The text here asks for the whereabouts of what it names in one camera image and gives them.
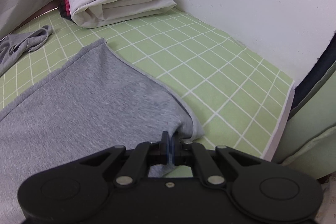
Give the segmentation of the black folded garment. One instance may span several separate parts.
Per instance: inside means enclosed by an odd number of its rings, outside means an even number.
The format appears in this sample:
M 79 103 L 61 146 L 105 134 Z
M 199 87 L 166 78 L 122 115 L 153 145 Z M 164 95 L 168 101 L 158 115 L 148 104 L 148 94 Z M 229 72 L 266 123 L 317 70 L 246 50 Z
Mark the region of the black folded garment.
M 62 18 L 66 19 L 66 20 L 69 20 L 69 21 L 72 21 L 71 16 L 68 15 L 68 13 L 66 11 L 66 7 L 63 4 L 61 4 L 61 3 L 59 4 L 58 11 L 59 11 L 59 14 Z

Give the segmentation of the grey folded garment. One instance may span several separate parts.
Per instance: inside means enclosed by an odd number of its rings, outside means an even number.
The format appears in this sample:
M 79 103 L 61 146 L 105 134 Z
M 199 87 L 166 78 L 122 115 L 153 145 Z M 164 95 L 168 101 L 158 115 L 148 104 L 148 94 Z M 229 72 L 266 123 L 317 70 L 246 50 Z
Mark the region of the grey folded garment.
M 45 25 L 34 32 L 7 35 L 1 41 L 1 76 L 15 64 L 24 53 L 30 53 L 41 48 L 52 32 L 52 27 Z

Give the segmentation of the green grid mat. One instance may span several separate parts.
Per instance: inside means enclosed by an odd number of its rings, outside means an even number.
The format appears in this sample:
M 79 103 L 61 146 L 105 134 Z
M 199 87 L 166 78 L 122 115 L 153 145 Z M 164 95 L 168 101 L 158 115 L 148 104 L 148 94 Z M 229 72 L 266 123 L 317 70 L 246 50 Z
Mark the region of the green grid mat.
M 48 12 L 12 34 L 52 27 L 46 43 L 1 76 L 1 111 L 61 68 L 82 48 L 104 39 L 123 60 L 166 84 L 188 104 L 204 135 L 193 142 L 272 159 L 291 106 L 293 81 L 227 33 L 176 9 L 99 28 L 81 28 Z

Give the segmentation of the grey sweatpants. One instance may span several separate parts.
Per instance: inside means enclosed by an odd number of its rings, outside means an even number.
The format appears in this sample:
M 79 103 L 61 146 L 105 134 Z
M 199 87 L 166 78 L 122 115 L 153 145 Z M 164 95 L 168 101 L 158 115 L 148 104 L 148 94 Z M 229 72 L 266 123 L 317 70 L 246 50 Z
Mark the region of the grey sweatpants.
M 1 111 L 1 223 L 23 221 L 17 191 L 33 174 L 163 132 L 188 140 L 205 133 L 175 91 L 104 39 L 82 48 Z

